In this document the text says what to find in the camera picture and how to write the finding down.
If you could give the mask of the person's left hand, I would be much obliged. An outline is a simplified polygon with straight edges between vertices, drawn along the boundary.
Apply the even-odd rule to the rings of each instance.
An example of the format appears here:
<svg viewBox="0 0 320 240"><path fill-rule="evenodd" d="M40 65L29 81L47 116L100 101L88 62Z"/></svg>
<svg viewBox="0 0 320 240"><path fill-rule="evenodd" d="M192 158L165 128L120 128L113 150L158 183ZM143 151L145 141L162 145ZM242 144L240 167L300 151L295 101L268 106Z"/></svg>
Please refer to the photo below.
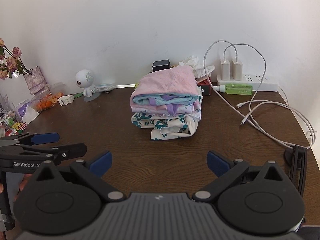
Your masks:
<svg viewBox="0 0 320 240"><path fill-rule="evenodd" d="M4 182L6 182L8 198L10 201L15 202L31 176L32 174L21 173L7 173L6 178L1 176L1 196L4 195Z"/></svg>

